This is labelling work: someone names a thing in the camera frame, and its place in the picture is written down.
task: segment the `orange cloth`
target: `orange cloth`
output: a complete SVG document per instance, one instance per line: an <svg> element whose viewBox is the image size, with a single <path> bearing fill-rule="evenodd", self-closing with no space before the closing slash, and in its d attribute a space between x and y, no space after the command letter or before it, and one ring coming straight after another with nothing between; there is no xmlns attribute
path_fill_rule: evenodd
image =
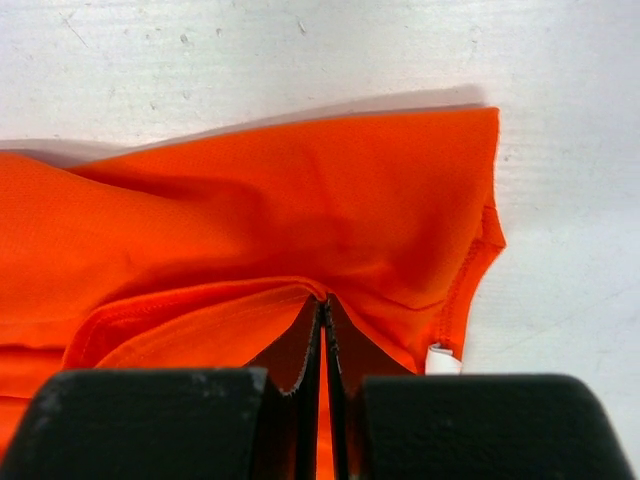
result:
<svg viewBox="0 0 640 480"><path fill-rule="evenodd" d="M0 449L59 368L241 366L336 292L422 371L504 247L497 109L284 125L70 169L0 154ZM332 478L326 391L319 476Z"/></svg>

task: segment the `garment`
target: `garment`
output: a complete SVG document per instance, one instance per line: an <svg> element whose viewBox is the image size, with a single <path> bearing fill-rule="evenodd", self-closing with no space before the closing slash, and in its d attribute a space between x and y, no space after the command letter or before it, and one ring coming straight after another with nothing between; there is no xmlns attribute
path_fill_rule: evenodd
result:
<svg viewBox="0 0 640 480"><path fill-rule="evenodd" d="M60 368L241 366L309 294L335 292L415 372L434 343L460 358L471 297L505 245L497 136L497 109L482 108L283 125L69 169L0 154L0 445Z"/></svg>

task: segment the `white table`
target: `white table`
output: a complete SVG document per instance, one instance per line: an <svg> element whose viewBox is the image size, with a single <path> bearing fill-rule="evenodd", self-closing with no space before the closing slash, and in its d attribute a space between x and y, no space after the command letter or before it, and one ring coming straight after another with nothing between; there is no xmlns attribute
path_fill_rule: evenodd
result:
<svg viewBox="0 0 640 480"><path fill-rule="evenodd" d="M640 471L639 18L637 0L0 0L0 147L90 159L246 123L501 107L509 248L465 370L581 378Z"/></svg>

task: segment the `orange fabric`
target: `orange fabric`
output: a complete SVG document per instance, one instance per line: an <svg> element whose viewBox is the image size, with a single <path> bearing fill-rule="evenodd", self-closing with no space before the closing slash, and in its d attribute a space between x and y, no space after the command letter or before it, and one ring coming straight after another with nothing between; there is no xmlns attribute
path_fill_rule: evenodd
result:
<svg viewBox="0 0 640 480"><path fill-rule="evenodd" d="M434 342L460 357L505 245L497 135L487 108L284 125L66 170L0 154L0 446L60 366L241 366L309 294L336 292L413 371Z"/></svg>

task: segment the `orange shirt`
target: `orange shirt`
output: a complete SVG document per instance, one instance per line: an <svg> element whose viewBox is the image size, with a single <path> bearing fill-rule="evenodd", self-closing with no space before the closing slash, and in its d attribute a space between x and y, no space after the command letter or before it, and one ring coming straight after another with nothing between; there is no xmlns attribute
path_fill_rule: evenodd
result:
<svg viewBox="0 0 640 480"><path fill-rule="evenodd" d="M413 371L432 343L459 358L505 245L497 136L485 108L283 125L69 169L0 153L0 451L60 368L241 366L310 293L335 292Z"/></svg>

